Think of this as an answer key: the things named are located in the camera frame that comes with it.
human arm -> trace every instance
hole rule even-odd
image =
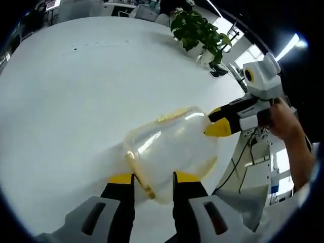
[[[270,109],[272,127],[270,131],[282,139],[286,145],[289,158],[290,172],[298,191],[309,180],[314,157],[309,151],[305,133],[282,98],[277,98]]]

robotic arm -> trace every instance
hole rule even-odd
[[[277,61],[267,53],[263,61],[245,64],[243,71],[248,92],[209,114],[213,124],[206,128],[207,136],[226,137],[255,127],[271,126],[269,109],[274,99],[284,94]]]
[[[93,196],[66,215],[64,225],[36,237],[45,243],[126,243],[135,219],[134,174],[110,178],[101,197]],[[208,196],[199,179],[176,171],[173,218],[178,242],[241,242],[257,237],[241,215],[217,195]],[[246,200],[242,204],[251,204]]]

black cable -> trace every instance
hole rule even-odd
[[[243,185],[243,182],[244,182],[245,176],[247,175],[247,172],[248,172],[248,168],[245,169],[245,174],[244,174],[244,176],[243,176],[243,180],[242,180],[242,182],[241,182],[241,185],[239,186],[239,189],[238,189],[239,194],[241,194],[241,188],[242,188],[242,185]]]
[[[236,167],[237,167],[239,161],[240,161],[241,158],[242,158],[242,155],[243,155],[243,153],[244,153],[244,150],[246,149],[247,145],[249,144],[249,141],[252,139],[253,135],[254,135],[256,132],[257,132],[257,129],[255,129],[254,132],[251,134],[250,138],[248,139],[247,143],[245,144],[245,146],[244,146],[244,148],[243,148],[243,150],[242,150],[242,152],[241,152],[241,154],[240,154],[240,156],[239,156],[239,158],[238,158],[238,161],[236,162],[236,164],[235,164],[233,170],[231,171],[231,173],[229,174],[229,176],[227,177],[227,179],[223,182],[222,185],[220,185],[218,188],[216,188],[216,189],[213,191],[212,195],[214,195],[216,191],[218,191],[219,189],[221,189],[221,188],[225,185],[225,183],[229,180],[229,178],[232,176],[232,174],[234,173],[234,171],[235,171],[235,169],[236,169]]]
[[[235,162],[234,162],[233,158],[231,158],[231,161],[232,161],[233,166],[235,166]]]
[[[250,147],[250,155],[251,155],[251,158],[252,158],[252,164],[255,165],[253,154],[252,154],[252,147],[253,147],[253,145],[251,145],[251,147]]]

white table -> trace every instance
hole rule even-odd
[[[230,76],[212,78],[169,28],[119,17],[83,18],[26,39],[0,76],[0,182],[32,234],[52,232],[107,177],[127,168],[120,143],[130,129],[197,105],[205,112],[243,96]],[[211,193],[239,134],[219,139],[218,163],[202,180]],[[137,203],[131,242],[175,233],[172,205]]]

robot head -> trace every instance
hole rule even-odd
[[[190,5],[190,6],[194,6],[194,0],[186,0],[186,2]]]
[[[267,53],[263,61],[244,64],[243,73],[248,91],[265,100],[281,96],[280,71],[279,64],[271,53]]]

